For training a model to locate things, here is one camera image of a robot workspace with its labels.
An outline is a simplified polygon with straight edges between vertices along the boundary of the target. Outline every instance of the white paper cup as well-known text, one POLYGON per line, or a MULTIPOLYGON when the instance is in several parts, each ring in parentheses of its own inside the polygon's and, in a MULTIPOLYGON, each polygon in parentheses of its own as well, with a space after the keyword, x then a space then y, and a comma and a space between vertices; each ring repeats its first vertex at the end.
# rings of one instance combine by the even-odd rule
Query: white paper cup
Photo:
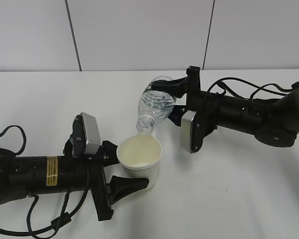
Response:
POLYGON ((116 151, 119 162, 132 178, 148 178, 151 188, 157 178, 162 154, 161 143, 151 135, 135 135, 125 139, 116 151))

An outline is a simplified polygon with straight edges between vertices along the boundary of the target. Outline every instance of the water bottle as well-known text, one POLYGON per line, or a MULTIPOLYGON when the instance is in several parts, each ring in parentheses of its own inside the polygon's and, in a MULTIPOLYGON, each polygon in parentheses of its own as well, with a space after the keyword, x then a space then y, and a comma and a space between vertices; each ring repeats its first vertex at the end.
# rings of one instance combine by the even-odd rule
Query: water bottle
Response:
MULTIPOLYGON (((172 81, 173 79, 169 76, 158 76, 152 82, 158 80, 172 81)), ((151 134, 155 126, 169 116, 175 105, 176 98, 166 92, 151 90, 151 83, 139 101, 139 118, 136 125, 139 134, 151 134)))

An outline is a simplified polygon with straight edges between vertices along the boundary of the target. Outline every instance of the warning sticker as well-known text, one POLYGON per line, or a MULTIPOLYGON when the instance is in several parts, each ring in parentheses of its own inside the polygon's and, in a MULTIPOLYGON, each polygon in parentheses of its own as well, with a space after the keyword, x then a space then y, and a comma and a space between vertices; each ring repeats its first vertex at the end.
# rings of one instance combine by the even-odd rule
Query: warning sticker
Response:
POLYGON ((58 185, 58 157, 47 157, 46 161, 46 186, 58 185))

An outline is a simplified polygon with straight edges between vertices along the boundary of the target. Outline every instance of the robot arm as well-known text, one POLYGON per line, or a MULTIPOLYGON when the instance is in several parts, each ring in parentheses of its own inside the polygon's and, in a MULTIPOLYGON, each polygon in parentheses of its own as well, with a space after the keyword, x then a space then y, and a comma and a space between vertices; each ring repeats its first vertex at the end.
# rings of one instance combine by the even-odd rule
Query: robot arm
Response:
POLYGON ((211 93, 211 88, 201 91, 199 71, 200 68, 191 66, 185 78, 151 85, 153 90, 165 91, 174 97, 187 94, 186 105, 175 106, 168 117, 181 128, 180 143, 184 149, 190 153, 199 151, 203 139, 217 126, 252 134, 270 146, 293 146, 299 133, 299 82, 286 90, 289 94, 281 94, 284 95, 281 99, 245 99, 230 92, 231 89, 228 92, 234 97, 211 93))
MULTIPOLYGON (((49 230, 57 232, 62 226, 71 222, 71 217, 80 209, 89 190, 99 221, 110 220, 114 212, 112 205, 115 202, 148 186, 147 178, 112 176, 111 181, 107 183, 104 167, 119 163, 116 156, 117 146, 109 141, 103 141, 101 144, 96 119, 86 113, 76 116, 72 128, 72 134, 65 144, 62 156, 17 157, 16 155, 21 154, 22 150, 13 153, 0 148, 0 204, 23 199, 26 196, 35 197, 27 218, 29 231, 11 232, 0 229, 0 234, 37 238, 38 234, 49 230), (61 215, 51 221, 50 226, 38 231, 31 230, 30 214, 39 194, 67 192, 64 200, 66 205, 68 194, 73 191, 84 193, 72 212, 68 213, 62 209, 61 215)), ((20 129, 25 146, 25 134, 23 129, 20 129)))

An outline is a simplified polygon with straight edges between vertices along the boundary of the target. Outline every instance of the table surface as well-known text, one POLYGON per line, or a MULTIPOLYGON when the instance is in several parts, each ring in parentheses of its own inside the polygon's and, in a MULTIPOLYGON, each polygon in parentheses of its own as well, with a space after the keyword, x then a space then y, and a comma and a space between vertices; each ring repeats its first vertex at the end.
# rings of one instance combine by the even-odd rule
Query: table surface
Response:
MULTIPOLYGON (((61 155, 74 117, 87 112, 97 118, 102 140, 120 144, 136 133, 142 91, 162 74, 180 78, 185 71, 1 72, 0 131, 10 124, 24 128, 28 142, 23 155, 61 155)), ((203 71, 202 89, 225 76, 289 88, 299 81, 299 70, 203 71)), ((228 84, 246 97, 254 90, 228 84)), ((274 148, 252 135, 219 127, 192 155, 179 146, 180 130, 170 121, 159 125, 155 135, 163 146, 156 185, 116 203, 113 219, 106 222, 98 222, 89 194, 55 238, 299 239, 299 135, 294 147, 274 148)), ((11 129, 0 138, 0 146, 17 151, 21 140, 11 129)), ((109 167, 106 174, 124 176, 120 165, 109 167)), ((69 210, 80 196, 71 194, 69 210)), ((63 194, 40 196, 32 216, 34 229, 58 216, 62 200, 63 194)), ((27 198, 1 205, 0 227, 26 231, 31 203, 27 198)))

